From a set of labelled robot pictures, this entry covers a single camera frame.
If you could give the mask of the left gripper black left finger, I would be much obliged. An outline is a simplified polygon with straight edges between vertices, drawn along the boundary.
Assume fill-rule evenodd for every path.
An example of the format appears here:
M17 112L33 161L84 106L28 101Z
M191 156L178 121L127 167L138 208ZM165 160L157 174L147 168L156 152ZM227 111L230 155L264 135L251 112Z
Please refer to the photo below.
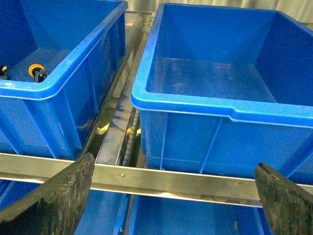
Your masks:
M0 212L2 235L73 235L85 210L95 158L87 153Z

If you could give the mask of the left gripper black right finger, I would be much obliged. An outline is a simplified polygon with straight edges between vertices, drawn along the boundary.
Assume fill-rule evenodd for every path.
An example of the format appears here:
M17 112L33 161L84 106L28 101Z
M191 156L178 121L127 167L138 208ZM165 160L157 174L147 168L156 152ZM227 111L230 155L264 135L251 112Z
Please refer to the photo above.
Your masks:
M265 217L275 235L313 233L313 195L265 163L254 173Z

